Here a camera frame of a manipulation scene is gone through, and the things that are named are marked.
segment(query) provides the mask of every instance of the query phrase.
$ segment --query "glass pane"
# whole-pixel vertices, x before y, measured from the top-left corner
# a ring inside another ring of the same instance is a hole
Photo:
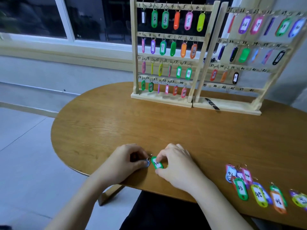
[[[144,2],[156,3],[191,3],[194,4],[213,4],[214,0],[144,0]],[[131,22],[130,22],[130,1],[129,0],[65,0],[67,11],[70,17],[71,25],[76,39],[95,40],[103,42],[126,43],[131,44]],[[184,29],[185,15],[187,11],[181,11],[180,24],[177,30],[173,29],[175,11],[169,11],[169,26],[167,29],[161,27],[161,18],[163,9],[158,10],[158,26],[151,27],[152,9],[146,9],[147,24],[142,24],[141,9],[138,8],[138,31],[160,32],[168,34],[182,35],[201,35],[204,36],[210,13],[206,13],[204,28],[201,32],[196,30],[199,11],[193,12],[191,29]],[[141,45],[141,38],[138,37],[138,44]],[[150,46],[151,39],[146,39],[146,45]],[[157,46],[160,46],[161,39],[156,39]],[[177,48],[180,48],[182,41],[177,42]],[[188,42],[188,50],[193,42]],[[171,40],[167,40],[167,48],[170,48]]]
[[[55,0],[0,0],[0,32],[66,38]]]

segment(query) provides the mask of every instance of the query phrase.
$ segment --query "wood grain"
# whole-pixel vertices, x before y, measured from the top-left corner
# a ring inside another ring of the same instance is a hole
[[[240,213],[307,229],[306,211],[289,194],[289,189],[307,193],[307,113],[269,100],[264,100],[261,116],[178,107],[132,99],[132,87],[132,82],[122,82],[92,89],[59,112],[51,140],[66,165],[92,174],[119,145],[137,143],[156,156],[168,143],[180,143]],[[252,101],[202,92],[212,98]],[[227,163],[246,164],[267,191],[270,182],[277,185],[288,202],[288,214],[260,207],[250,189],[249,200],[240,200],[225,180]],[[157,176],[152,165],[122,184],[195,202]]]

